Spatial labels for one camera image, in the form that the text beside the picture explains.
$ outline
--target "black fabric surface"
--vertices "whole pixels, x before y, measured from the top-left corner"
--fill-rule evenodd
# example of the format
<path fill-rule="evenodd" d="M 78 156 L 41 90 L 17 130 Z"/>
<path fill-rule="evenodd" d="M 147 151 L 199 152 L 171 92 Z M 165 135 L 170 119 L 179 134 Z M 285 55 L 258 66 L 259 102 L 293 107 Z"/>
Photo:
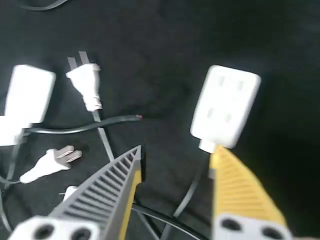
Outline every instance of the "black fabric surface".
<path fill-rule="evenodd" d="M 3 0 L 0 33 L 0 113 L 14 65 L 29 64 L 57 74 L 44 126 L 92 122 L 65 77 L 67 57 L 87 51 L 101 67 L 104 116 L 145 117 L 111 126 L 108 132 L 116 155 L 145 145 L 146 182 L 137 195 L 145 206 L 168 215 L 209 158 L 190 135 L 209 66 L 260 75 L 253 109 L 232 151 L 258 176 L 296 236 L 320 236 L 319 1 L 70 0 L 56 10 L 32 12 Z M 47 149 L 65 145 L 76 146 L 83 157 L 71 170 L 15 186 L 5 204 L 14 225 L 31 215 L 47 215 L 62 200 L 59 193 L 79 185 L 108 161 L 97 131 L 31 135 L 15 179 Z M 0 149 L 3 173 L 10 150 Z M 212 181 L 204 174 L 180 218 L 208 237 L 211 199 Z M 0 236 L 8 237 L 2 225 Z M 151 239 L 134 212 L 126 239 Z M 173 230 L 170 239 L 191 238 Z"/>

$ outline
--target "white power adapter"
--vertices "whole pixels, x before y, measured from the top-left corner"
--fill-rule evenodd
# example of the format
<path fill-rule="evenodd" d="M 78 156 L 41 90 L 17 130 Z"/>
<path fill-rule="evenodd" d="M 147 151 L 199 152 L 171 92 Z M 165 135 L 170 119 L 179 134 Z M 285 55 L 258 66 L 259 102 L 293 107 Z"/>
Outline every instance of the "white power adapter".
<path fill-rule="evenodd" d="M 16 65 L 4 116 L 0 117 L 0 146 L 16 145 L 24 128 L 41 123 L 51 98 L 56 75 L 29 65 Z"/>
<path fill-rule="evenodd" d="M 200 139 L 200 149 L 213 153 L 217 145 L 236 145 L 260 82 L 251 72 L 219 65 L 209 68 L 190 129 Z"/>

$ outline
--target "metal prong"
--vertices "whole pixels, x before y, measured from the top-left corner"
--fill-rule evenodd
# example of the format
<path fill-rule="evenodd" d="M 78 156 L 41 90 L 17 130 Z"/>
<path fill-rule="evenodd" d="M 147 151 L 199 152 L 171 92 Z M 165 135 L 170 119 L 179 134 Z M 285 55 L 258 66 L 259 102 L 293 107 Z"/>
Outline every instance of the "metal prong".
<path fill-rule="evenodd" d="M 74 152 L 64 156 L 63 161 L 65 163 L 71 163 L 72 161 L 80 158 L 81 156 L 82 156 L 82 151 L 77 150 L 77 151 L 74 151 Z"/>
<path fill-rule="evenodd" d="M 60 150 L 57 150 L 55 152 L 55 156 L 56 156 L 56 158 L 63 158 L 64 156 L 72 153 L 74 150 L 75 150 L 74 146 L 68 145 L 68 146 L 61 148 Z"/>
<path fill-rule="evenodd" d="M 76 58 L 74 58 L 74 57 L 68 57 L 68 62 L 69 62 L 69 66 L 70 66 L 70 69 L 71 69 L 71 70 L 77 68 Z"/>
<path fill-rule="evenodd" d="M 89 58 L 86 51 L 79 51 L 82 64 L 89 64 Z"/>

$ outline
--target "power plug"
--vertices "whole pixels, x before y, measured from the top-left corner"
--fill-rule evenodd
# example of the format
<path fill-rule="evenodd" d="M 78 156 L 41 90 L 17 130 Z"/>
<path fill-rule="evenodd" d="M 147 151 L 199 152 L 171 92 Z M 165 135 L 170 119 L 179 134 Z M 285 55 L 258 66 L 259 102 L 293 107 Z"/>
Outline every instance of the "power plug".
<path fill-rule="evenodd" d="M 77 67 L 74 57 L 68 57 L 71 71 L 65 75 L 71 80 L 72 85 L 82 95 L 85 108 L 89 112 L 102 109 L 99 96 L 99 71 L 100 67 L 95 63 L 90 63 L 85 51 L 79 52 L 83 65 Z"/>
<path fill-rule="evenodd" d="M 200 139 L 200 149 L 213 153 L 217 145 L 236 145 L 260 82 L 252 72 L 219 65 L 209 68 L 190 129 Z"/>

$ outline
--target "white power strip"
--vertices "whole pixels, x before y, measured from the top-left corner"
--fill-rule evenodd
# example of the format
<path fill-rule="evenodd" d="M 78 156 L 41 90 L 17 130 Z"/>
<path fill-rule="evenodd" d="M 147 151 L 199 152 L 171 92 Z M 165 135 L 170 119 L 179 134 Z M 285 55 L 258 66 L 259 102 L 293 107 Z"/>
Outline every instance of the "white power strip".
<path fill-rule="evenodd" d="M 209 68 L 190 129 L 201 139 L 200 149 L 213 153 L 216 145 L 236 145 L 260 82 L 251 72 L 218 65 Z"/>

